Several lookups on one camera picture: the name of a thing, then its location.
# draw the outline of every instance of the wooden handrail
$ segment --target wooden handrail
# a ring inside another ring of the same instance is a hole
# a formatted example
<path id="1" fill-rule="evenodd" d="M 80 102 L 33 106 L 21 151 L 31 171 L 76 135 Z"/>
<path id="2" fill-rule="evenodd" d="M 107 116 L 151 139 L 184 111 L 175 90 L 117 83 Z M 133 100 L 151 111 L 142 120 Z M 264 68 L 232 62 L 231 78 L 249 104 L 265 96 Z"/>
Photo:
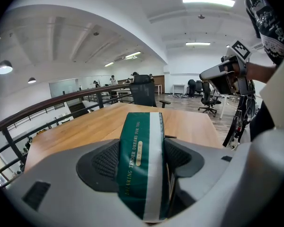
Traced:
<path id="1" fill-rule="evenodd" d="M 120 88 L 126 88 L 129 87 L 129 84 L 121 84 L 121 85 L 113 85 L 113 86 L 107 86 L 107 87 L 96 87 L 92 89 L 86 89 L 78 92 L 73 92 L 73 93 L 68 93 L 65 95 L 57 96 L 50 98 L 48 100 L 42 101 L 40 103 L 37 103 L 35 105 L 29 106 L 9 117 L 6 119 L 0 121 L 0 131 L 2 131 L 4 128 L 7 128 L 11 124 L 28 117 L 31 114 L 34 114 L 36 112 L 39 112 L 43 109 L 46 109 L 48 107 L 54 106 L 56 104 L 64 103 L 76 98 L 80 98 L 83 96 L 87 96 L 90 94 L 96 94 L 96 93 L 101 93 L 101 92 L 107 92 L 107 91 L 112 91 L 115 89 L 120 89 Z"/>

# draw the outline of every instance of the white desk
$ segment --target white desk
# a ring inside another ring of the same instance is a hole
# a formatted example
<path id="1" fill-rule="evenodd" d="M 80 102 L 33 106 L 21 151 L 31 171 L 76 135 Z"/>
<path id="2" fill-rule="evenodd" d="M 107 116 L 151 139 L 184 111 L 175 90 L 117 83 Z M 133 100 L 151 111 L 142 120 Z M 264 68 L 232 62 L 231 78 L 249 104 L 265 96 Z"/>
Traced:
<path id="1" fill-rule="evenodd" d="M 123 93 L 126 93 L 126 94 L 130 94 L 131 93 L 129 88 L 116 89 L 116 90 L 112 90 L 112 92 L 116 92 L 118 96 L 120 96 L 120 94 L 123 94 Z"/>
<path id="2" fill-rule="evenodd" d="M 122 96 L 124 94 L 131 94 L 131 91 L 129 88 L 124 88 L 124 89 L 116 89 L 116 90 L 112 90 L 112 92 L 116 92 L 117 96 Z"/>
<path id="3" fill-rule="evenodd" d="M 155 85 L 155 87 L 158 87 L 158 95 L 160 95 L 160 92 L 162 94 L 162 85 L 159 84 L 159 85 Z"/>
<path id="4" fill-rule="evenodd" d="M 174 94 L 175 94 L 175 86 L 176 87 L 183 87 L 183 94 L 186 94 L 186 92 L 185 92 L 185 86 L 186 85 L 184 85 L 184 84 L 174 84 L 174 85 L 172 85 L 172 95 L 174 96 Z"/>

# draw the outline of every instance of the fluorescent light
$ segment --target fluorescent light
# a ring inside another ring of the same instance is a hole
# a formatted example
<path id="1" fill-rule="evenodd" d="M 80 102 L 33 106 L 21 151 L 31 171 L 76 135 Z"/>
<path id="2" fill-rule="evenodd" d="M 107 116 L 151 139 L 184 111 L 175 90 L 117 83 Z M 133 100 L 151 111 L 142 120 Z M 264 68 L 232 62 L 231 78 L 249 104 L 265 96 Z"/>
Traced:
<path id="1" fill-rule="evenodd" d="M 131 60 L 131 59 L 137 59 L 137 57 L 134 55 L 134 56 L 131 56 L 131 57 L 127 57 L 125 58 L 126 60 Z"/>
<path id="2" fill-rule="evenodd" d="M 107 65 L 105 65 L 105 66 L 110 66 L 110 65 L 112 65 L 112 64 L 114 64 L 113 62 L 111 62 L 111 63 L 109 63 L 109 64 L 107 64 Z"/>
<path id="3" fill-rule="evenodd" d="M 225 5 L 229 7 L 233 7 L 235 1 L 233 0 L 182 0 L 184 3 L 188 2 L 206 2 L 206 3 L 215 3 L 220 5 Z"/>
<path id="4" fill-rule="evenodd" d="M 125 56 L 125 58 L 131 57 L 131 56 L 134 56 L 134 55 L 138 55 L 138 54 L 141 54 L 141 52 L 138 51 L 138 52 L 136 52 L 136 53 L 134 53 L 134 54 L 127 55 L 127 56 Z"/>
<path id="5" fill-rule="evenodd" d="M 209 42 L 186 42 L 186 45 L 210 45 Z"/>

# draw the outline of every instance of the white cloth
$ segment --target white cloth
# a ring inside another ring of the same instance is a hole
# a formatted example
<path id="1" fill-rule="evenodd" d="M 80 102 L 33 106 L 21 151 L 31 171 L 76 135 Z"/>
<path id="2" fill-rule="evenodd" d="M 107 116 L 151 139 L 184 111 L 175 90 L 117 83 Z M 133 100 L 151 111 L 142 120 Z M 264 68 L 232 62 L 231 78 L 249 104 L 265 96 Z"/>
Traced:
<path id="1" fill-rule="evenodd" d="M 118 85 L 118 81 L 116 79 L 111 80 L 111 82 L 112 82 L 112 85 Z"/>
<path id="2" fill-rule="evenodd" d="M 243 134 L 240 139 L 240 144 L 251 142 L 249 125 L 250 124 L 248 124 L 243 131 Z"/>

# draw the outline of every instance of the chair backrest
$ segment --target chair backrest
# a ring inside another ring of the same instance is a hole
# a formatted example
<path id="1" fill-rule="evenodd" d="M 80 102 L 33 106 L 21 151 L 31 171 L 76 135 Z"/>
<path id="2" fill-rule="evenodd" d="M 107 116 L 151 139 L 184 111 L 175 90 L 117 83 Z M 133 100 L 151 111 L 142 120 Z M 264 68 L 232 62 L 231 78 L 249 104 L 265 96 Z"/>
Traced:
<path id="1" fill-rule="evenodd" d="M 203 97 L 201 99 L 201 102 L 206 105 L 210 101 L 210 87 L 209 87 L 209 82 L 203 81 L 202 82 L 202 88 L 203 88 Z"/>
<path id="2" fill-rule="evenodd" d="M 134 104 L 156 107 L 155 84 L 149 75 L 134 76 L 129 89 L 133 95 Z"/>
<path id="3" fill-rule="evenodd" d="M 195 83 L 195 91 L 196 91 L 196 92 L 202 92 L 202 81 L 198 80 L 198 81 Z"/>

